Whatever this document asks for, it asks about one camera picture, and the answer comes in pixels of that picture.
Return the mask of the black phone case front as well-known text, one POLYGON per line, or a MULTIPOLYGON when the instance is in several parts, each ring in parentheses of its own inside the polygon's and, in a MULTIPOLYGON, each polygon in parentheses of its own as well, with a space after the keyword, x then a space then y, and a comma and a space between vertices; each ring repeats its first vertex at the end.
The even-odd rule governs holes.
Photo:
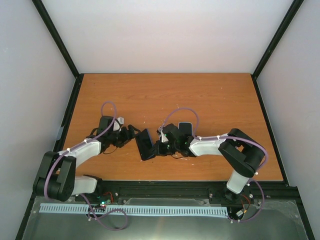
POLYGON ((135 141, 142 161, 147 161, 156 157, 153 152, 153 142, 147 128, 135 137, 135 141))

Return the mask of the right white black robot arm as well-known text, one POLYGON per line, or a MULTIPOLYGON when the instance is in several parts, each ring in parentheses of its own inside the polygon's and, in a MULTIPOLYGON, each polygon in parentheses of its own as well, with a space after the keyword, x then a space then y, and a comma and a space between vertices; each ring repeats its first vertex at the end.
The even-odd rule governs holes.
POLYGON ((233 168, 226 183, 226 195, 239 195, 268 161, 266 149, 238 128, 216 136, 197 136, 174 124, 160 127, 159 139, 151 148, 155 156, 179 153, 183 157, 222 156, 233 168))

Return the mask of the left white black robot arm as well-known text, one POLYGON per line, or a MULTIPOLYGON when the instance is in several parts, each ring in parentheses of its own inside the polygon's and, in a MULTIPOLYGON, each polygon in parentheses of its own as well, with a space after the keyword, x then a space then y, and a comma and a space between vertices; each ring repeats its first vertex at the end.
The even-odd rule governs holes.
POLYGON ((32 186, 33 193, 61 202, 80 194, 86 194, 95 202, 101 200, 104 195, 104 188, 99 185, 101 179, 91 175, 76 176, 76 169, 87 160, 104 154, 110 146, 122 148, 140 132, 131 124, 124 126, 123 117, 102 116, 98 127, 82 142, 43 155, 32 186))

